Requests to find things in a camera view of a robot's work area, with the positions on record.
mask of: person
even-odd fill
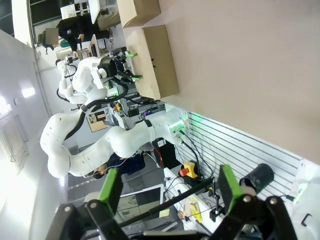
[[[111,167],[115,167],[119,170],[120,175],[122,174],[133,174],[138,170],[145,167],[144,155],[136,154],[132,157],[120,158],[117,154],[113,153],[105,164],[97,167],[94,171],[88,175],[93,176],[95,179],[100,179],[106,175]]]
[[[90,14],[82,16],[74,16],[61,20],[56,28],[58,28],[58,35],[65,39],[73,52],[75,58],[78,57],[77,44],[81,42],[91,41],[93,34],[96,38],[109,38],[109,29],[121,23],[118,12],[111,14],[100,15],[92,24]],[[54,49],[51,44],[46,44],[46,31],[42,33],[42,45],[47,49]]]

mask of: white wall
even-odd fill
[[[18,114],[27,132],[29,156],[24,160],[17,177],[10,179],[0,175],[0,183],[10,185],[11,191],[0,213],[0,236],[4,240],[28,240],[30,227],[45,232],[51,223],[51,213],[57,202],[65,201],[57,191],[57,179],[45,178],[46,187],[38,189],[46,176],[47,155],[42,151],[39,139],[49,116],[44,105],[34,67],[33,49],[0,30],[0,96],[12,106],[12,113]],[[21,90],[33,87],[35,95],[23,98]],[[51,198],[45,204],[38,204],[43,197]],[[44,213],[41,220],[33,221],[33,211]]]
[[[11,0],[14,37],[32,47],[32,35],[29,23],[28,1]]]

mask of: cardboard box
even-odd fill
[[[117,0],[123,28],[139,27],[161,14],[158,0]]]
[[[143,77],[135,82],[141,96],[158,100],[179,93],[165,25],[134,29],[125,41],[127,49],[137,53],[131,61],[134,74]]]

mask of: black jacket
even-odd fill
[[[72,51],[77,51],[77,42],[80,42],[79,34],[84,34],[83,41],[88,42],[91,41],[93,34],[98,34],[100,31],[97,21],[92,24],[90,14],[66,18],[56,27],[59,29],[59,36],[67,40]]]

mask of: yellow sticky note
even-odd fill
[[[170,208],[162,210],[162,211],[159,212],[159,218],[166,217],[166,216],[169,215],[169,213],[170,213]]]

